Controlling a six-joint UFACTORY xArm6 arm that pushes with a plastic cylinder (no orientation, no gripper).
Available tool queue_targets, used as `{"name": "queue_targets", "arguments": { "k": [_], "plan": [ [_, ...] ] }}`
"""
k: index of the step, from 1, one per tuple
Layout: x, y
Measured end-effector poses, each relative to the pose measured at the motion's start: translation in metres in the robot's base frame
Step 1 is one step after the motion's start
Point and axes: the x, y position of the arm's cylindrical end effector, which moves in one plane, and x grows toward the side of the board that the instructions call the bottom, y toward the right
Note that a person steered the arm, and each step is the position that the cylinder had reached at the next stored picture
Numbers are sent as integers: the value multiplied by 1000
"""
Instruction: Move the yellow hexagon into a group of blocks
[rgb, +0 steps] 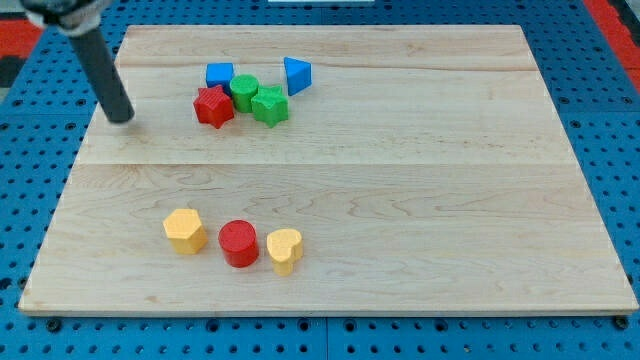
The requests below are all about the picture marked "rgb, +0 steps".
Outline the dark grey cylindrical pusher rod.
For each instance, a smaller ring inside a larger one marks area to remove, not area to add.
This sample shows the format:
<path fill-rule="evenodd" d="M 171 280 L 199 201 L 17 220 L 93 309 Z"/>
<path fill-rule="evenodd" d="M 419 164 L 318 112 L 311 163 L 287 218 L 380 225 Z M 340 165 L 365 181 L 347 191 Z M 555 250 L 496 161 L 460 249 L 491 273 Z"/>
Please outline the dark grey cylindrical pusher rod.
<path fill-rule="evenodd" d="M 94 28 L 70 36 L 69 41 L 107 120 L 115 124 L 132 120 L 134 107 L 101 31 Z"/>

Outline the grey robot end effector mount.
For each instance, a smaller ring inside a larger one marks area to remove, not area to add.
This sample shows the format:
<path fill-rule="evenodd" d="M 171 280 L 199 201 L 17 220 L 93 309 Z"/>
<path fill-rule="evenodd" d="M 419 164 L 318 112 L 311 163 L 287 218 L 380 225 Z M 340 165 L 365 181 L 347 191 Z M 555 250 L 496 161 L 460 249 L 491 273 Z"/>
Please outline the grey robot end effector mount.
<path fill-rule="evenodd" d="M 20 0 L 27 19 L 39 28 L 56 27 L 68 37 L 96 29 L 111 0 Z"/>

